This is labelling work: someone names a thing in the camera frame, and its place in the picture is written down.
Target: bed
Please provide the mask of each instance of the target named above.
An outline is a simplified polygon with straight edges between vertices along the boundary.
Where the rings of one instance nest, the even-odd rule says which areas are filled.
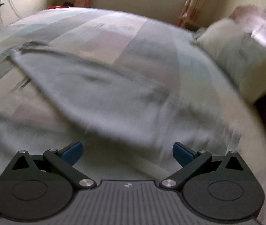
[[[238,14],[240,8],[232,18],[241,23]],[[135,81],[146,80],[159,89],[162,87],[193,112],[220,119],[226,126],[222,131],[229,138],[221,146],[221,154],[238,151],[257,177],[265,192],[258,219],[266,224],[264,125],[257,109],[244,101],[207,53],[191,43],[192,36],[190,31],[145,17],[86,8],[44,10],[2,29],[0,174],[19,150],[39,155],[75,140],[83,140],[85,148],[84,158],[75,167],[97,182],[160,180],[180,169],[170,157],[171,150],[163,154],[153,153],[155,149],[150,148],[136,150],[126,145],[122,136],[95,131],[89,125],[83,128],[61,111],[53,98],[44,95],[44,88],[28,77],[28,71],[7,57],[10,48],[34,41],[75,56],[76,60],[84,58],[108,70],[125,70],[133,74]],[[107,124],[113,121],[111,116],[107,121]],[[135,135],[132,139],[138,142]]]

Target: gray ribbed panel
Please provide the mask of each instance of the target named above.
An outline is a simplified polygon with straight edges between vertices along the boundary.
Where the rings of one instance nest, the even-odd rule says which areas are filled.
[[[0,225],[21,225],[0,219]],[[178,193],[161,190],[153,181],[103,181],[94,190],[78,192],[53,218],[30,225],[212,225],[190,212]],[[239,225],[259,225],[250,220]]]

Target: pillow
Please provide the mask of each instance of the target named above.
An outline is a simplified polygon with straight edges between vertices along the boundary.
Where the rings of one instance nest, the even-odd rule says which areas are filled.
[[[248,103],[266,94],[266,48],[232,19],[212,24],[194,43],[216,61]]]

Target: logo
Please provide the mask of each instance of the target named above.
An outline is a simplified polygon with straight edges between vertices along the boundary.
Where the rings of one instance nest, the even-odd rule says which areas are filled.
[[[131,187],[133,186],[133,184],[131,184],[131,183],[126,183],[126,184],[124,184],[124,186],[125,186],[126,188],[131,188]]]

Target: cushion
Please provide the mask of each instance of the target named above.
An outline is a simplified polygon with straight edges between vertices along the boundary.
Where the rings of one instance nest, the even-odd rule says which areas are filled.
[[[266,48],[232,19],[212,24],[195,44],[216,61],[248,103],[266,94]]]

